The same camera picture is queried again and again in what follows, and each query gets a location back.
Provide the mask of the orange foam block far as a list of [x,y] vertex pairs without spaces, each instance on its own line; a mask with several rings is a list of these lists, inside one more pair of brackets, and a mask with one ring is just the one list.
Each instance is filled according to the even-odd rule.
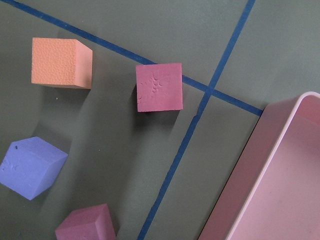
[[77,39],[32,39],[31,83],[91,89],[93,51]]

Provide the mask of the dark red foam block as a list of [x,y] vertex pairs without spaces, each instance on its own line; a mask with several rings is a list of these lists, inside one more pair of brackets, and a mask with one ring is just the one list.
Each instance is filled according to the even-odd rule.
[[72,211],[55,230],[58,240],[115,240],[116,233],[105,204]]

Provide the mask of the purple foam block far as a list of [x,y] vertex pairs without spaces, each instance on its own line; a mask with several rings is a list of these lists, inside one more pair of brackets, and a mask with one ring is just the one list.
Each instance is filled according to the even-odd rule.
[[0,165],[0,183],[33,200],[53,185],[67,158],[37,136],[14,141]]

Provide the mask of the red plastic bin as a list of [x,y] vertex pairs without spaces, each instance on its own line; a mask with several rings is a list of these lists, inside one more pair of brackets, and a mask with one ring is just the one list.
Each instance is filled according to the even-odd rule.
[[226,182],[201,240],[320,237],[320,95],[268,104]]

